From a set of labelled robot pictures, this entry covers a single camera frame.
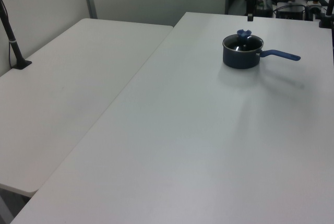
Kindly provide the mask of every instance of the white table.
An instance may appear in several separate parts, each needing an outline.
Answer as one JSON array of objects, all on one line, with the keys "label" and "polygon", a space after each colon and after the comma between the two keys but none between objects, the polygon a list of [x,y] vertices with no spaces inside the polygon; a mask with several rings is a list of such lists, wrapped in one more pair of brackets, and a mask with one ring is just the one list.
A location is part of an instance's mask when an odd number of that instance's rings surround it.
[{"label": "white table", "polygon": [[0,187],[32,196],[172,27],[84,19],[0,78]]},{"label": "white table", "polygon": [[[240,28],[302,59],[229,68]],[[332,224],[333,101],[330,30],[186,13],[13,224]]]}]

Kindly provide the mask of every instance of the saucepan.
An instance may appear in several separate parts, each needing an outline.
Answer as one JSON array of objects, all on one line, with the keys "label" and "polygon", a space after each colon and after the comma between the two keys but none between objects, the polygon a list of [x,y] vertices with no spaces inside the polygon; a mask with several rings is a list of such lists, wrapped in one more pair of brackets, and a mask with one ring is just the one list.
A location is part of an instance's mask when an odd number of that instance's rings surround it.
[{"label": "saucepan", "polygon": [[239,30],[237,34],[230,35],[223,40],[223,62],[225,65],[237,69],[252,68],[259,64],[261,57],[276,55],[293,61],[301,58],[297,55],[278,50],[263,51],[264,42],[258,36],[247,30]]}]

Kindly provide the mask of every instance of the saucepan lid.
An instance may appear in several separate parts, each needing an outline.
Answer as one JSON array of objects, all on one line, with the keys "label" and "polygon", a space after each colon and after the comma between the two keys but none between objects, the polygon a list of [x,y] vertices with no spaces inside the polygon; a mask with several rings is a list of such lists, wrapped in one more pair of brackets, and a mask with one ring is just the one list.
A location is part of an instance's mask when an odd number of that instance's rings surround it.
[{"label": "saucepan lid", "polygon": [[263,40],[258,36],[251,35],[250,30],[238,30],[237,34],[226,37],[223,45],[237,52],[249,52],[261,49],[263,47]]}]

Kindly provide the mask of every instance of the saucepan handle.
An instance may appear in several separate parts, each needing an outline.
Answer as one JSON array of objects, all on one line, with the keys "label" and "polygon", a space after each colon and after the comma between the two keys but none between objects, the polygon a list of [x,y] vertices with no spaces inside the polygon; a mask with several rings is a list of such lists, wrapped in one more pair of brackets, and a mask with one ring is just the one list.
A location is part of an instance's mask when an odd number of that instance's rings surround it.
[{"label": "saucepan handle", "polygon": [[284,53],[278,50],[266,50],[266,51],[262,51],[260,52],[260,57],[266,57],[268,55],[276,55],[276,56],[280,56],[282,58],[287,58],[289,60],[293,60],[293,61],[299,61],[301,58],[297,55],[291,54],[291,53]]}]

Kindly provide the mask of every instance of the blue saucepan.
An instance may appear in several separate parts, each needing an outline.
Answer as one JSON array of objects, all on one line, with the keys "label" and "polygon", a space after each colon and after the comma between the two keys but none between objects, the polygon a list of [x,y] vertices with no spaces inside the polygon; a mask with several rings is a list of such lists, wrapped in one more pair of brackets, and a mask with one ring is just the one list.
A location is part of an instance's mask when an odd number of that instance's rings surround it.
[{"label": "blue saucepan", "polygon": [[251,31],[239,30],[237,34],[230,35],[223,40],[223,62],[229,67],[247,69],[256,66],[261,57],[268,55],[276,55],[293,61],[301,59],[297,55],[278,50],[262,51],[263,44],[263,40],[252,35]]}]

